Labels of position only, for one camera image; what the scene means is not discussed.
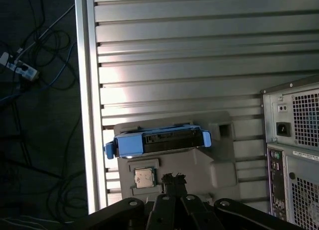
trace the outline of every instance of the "blue cable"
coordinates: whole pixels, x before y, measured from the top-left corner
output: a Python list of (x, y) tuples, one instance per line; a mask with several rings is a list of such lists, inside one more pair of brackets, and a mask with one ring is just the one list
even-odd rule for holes
[(72, 46), (70, 47), (69, 53), (68, 53), (68, 57), (66, 58), (66, 61), (65, 61), (64, 65), (63, 65), (63, 67), (61, 68), (61, 70), (59, 71), (58, 75), (56, 75), (56, 77), (53, 79), (53, 81), (52, 81), (49, 85), (47, 85), (47, 86), (45, 86), (45, 87), (43, 87), (43, 88), (41, 88), (41, 89), (39, 89), (39, 90), (36, 90), (36, 91), (18, 93), (18, 94), (14, 94), (14, 95), (10, 95), (10, 96), (4, 97), (4, 98), (0, 99), (0, 103), (3, 102), (3, 101), (5, 101), (5, 100), (7, 100), (7, 99), (13, 98), (13, 97), (21, 96), (22, 94), (44, 91), (45, 89), (47, 89), (47, 88), (49, 88), (50, 86), (52, 86), (52, 85), (54, 84), (54, 82), (56, 82), (56, 80), (61, 76), (63, 70), (65, 69), (67, 63), (69, 62), (70, 57), (71, 57), (71, 53), (72, 53), (72, 50), (73, 50), (75, 44), (76, 44), (76, 42), (73, 43)]

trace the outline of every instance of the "ventilation grille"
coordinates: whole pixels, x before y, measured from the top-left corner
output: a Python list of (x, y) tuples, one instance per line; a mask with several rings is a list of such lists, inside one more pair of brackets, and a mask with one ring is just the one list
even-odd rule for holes
[(319, 146), (319, 94), (295, 97), (295, 137), (298, 144)]
[(319, 186), (297, 178), (293, 187), (295, 224), (308, 229), (319, 229)]

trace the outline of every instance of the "power strip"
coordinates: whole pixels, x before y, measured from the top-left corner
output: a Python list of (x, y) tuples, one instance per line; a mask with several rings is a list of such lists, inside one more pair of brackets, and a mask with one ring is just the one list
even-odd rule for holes
[(33, 82), (39, 76), (39, 72), (34, 68), (30, 67), (29, 65), (25, 64), (24, 62), (18, 61), (18, 63), (8, 62), (9, 54), (4, 52), (0, 58), (0, 64), (6, 65), (10, 70), (13, 72), (15, 71), (18, 74), (21, 74), (24, 78), (28, 79), (29, 81)]

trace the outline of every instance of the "computer tower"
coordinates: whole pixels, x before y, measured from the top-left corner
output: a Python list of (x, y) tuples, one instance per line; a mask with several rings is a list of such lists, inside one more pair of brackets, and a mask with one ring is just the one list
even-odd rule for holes
[(319, 77), (262, 93), (271, 214), (319, 229)]

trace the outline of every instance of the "cpu chip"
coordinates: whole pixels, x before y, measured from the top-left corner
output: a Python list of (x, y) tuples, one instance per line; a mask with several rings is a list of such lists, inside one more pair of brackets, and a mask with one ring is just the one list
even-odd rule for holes
[(154, 169), (153, 168), (139, 168), (134, 170), (134, 180), (136, 188), (149, 188), (155, 186)]

